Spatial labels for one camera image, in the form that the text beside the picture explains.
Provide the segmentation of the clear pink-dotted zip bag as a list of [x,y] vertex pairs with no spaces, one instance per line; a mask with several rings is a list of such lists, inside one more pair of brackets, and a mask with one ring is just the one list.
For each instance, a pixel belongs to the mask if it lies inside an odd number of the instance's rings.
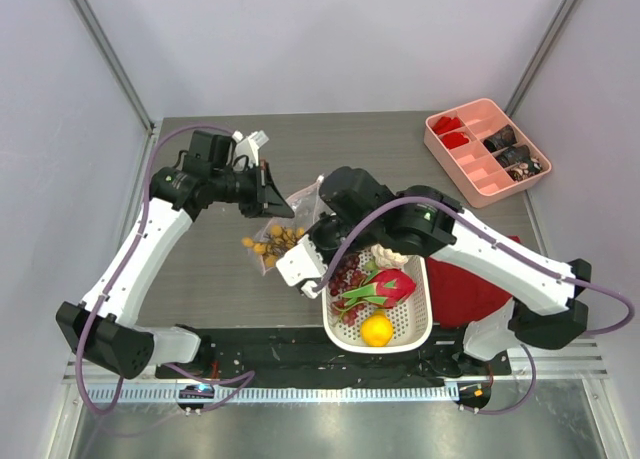
[[[319,189],[324,181],[325,177],[320,175],[316,181],[307,186],[304,189],[295,192],[289,196],[286,201],[289,203],[295,217],[293,219],[273,218],[269,219],[265,225],[263,225],[259,231],[252,237],[254,240],[262,239],[266,231],[273,225],[281,225],[283,227],[304,228],[305,231],[310,228],[314,222],[319,218],[320,214],[324,211],[324,206],[319,197]],[[248,254],[252,258],[258,272],[264,276],[271,269],[265,269],[256,258],[256,256],[249,250]]]

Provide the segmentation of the yellow-brown longan bunch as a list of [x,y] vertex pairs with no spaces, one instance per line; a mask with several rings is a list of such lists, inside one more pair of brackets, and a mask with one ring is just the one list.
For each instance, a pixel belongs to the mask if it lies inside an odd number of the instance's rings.
[[271,269],[278,259],[298,243],[304,233],[304,228],[283,227],[276,224],[266,231],[262,239],[254,240],[244,237],[241,243],[256,256],[265,269]]

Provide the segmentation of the white cauliflower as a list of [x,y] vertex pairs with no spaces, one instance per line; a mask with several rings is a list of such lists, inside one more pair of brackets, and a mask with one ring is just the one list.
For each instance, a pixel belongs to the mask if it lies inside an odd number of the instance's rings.
[[400,269],[408,262],[407,256],[380,244],[373,245],[370,251],[378,269]]

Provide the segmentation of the pink dragon fruit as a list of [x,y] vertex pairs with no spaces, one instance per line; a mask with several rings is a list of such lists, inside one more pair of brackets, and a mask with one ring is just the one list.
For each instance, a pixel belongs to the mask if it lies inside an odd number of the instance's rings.
[[383,269],[369,275],[361,285],[342,294],[344,309],[360,304],[391,309],[406,300],[416,289],[413,279],[400,269]]

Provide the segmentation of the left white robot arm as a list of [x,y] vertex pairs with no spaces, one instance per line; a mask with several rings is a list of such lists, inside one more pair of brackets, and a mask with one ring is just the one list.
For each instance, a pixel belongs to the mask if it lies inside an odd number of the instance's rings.
[[140,215],[105,273],[78,303],[65,302],[56,313],[78,361],[124,379],[164,363],[178,363],[193,378],[211,370],[213,354],[193,329],[145,329],[139,312],[168,254],[210,205],[235,204],[246,218],[293,218],[259,156],[267,141],[262,131],[244,136],[195,127],[176,163],[148,177]]

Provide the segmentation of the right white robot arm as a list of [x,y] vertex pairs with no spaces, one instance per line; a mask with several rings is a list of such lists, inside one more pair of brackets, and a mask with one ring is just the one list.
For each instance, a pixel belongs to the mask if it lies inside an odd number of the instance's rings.
[[457,266],[510,294],[497,311],[471,322],[463,342],[452,348],[453,365],[462,373],[477,372],[520,343],[559,350],[585,333],[588,308],[578,297],[591,277],[588,262],[543,257],[434,188],[394,193],[363,169],[333,171],[319,196],[329,214],[277,263],[285,282],[306,296],[321,292],[344,254],[379,244]]

